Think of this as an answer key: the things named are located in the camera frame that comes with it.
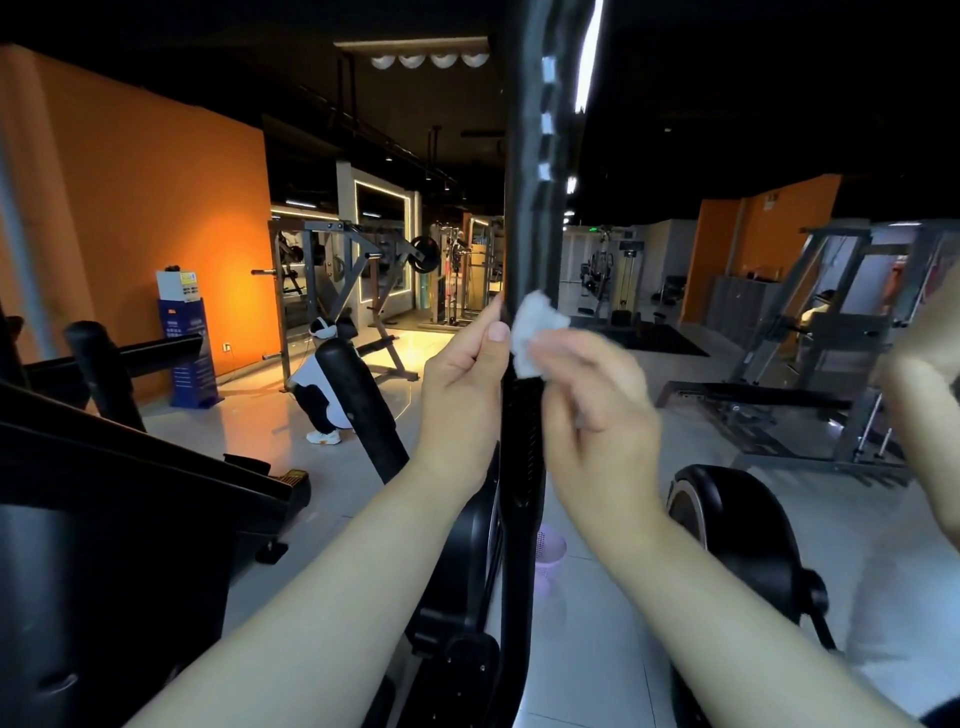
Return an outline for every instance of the black ceiling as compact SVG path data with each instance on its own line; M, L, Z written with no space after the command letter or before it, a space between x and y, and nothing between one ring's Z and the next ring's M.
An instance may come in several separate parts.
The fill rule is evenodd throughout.
M827 172L844 175L837 216L960 217L949 112L960 61L945 11L891 0L606 2L571 203L584 221L695 217L704 197ZM455 216L502 208L505 5L91 0L59 16L68 35L21 15L5 39L263 128L275 199L333 209L331 160L347 157L420 189L428 217ZM338 112L334 40L475 35L492 46L478 69L378 71L358 58L357 124ZM341 72L349 113L343 61ZM390 151L399 148L411 154Z

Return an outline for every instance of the weight plate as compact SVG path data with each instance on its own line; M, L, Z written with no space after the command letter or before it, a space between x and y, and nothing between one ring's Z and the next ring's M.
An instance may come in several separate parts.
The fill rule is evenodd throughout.
M440 246L437 245L436 240L429 235L421 235L415 237L411 245L423 255L423 260L407 258L411 268L418 273L433 273L440 267Z

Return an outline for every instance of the white tissue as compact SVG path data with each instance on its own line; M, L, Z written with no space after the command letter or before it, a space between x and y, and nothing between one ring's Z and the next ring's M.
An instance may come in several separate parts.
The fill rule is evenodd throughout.
M570 317L564 316L550 305L550 299L547 296L540 291L528 293L520 303L520 308L514 317L514 324L510 329L510 350L514 353L516 378L543 376L543 372L527 354L530 341L538 331L568 326L570 326Z

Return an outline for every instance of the black pants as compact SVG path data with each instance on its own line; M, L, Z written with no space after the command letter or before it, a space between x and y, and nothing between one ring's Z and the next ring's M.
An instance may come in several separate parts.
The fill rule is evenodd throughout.
M300 405L300 409L306 412L306 416L310 418L310 424L316 430L328 435L336 429L336 426L326 418L326 409L330 405L330 400L324 397L324 393L316 384L305 387L295 384L294 399Z

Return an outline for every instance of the finger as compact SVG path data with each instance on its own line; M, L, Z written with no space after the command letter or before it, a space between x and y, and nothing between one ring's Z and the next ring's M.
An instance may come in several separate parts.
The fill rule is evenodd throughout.
M494 321L500 320L503 296L497 294L490 305L466 328L461 328L450 339L444 349L434 357L435 372L447 380L456 379L473 367L480 353L480 347L487 338L487 329Z
M537 363L551 382L569 391L588 429L605 430L622 413L625 404L634 406L606 375L571 353L544 350Z
M487 327L487 335L468 376L477 384L496 385L507 371L510 362L510 327L494 321Z
M562 384L543 390L543 460L551 473L568 473L577 464L576 406Z
M535 361L537 352L544 348L576 354L606 375L631 401L652 406L647 394L646 376L636 359L605 336L581 328L541 331L530 346L530 354Z

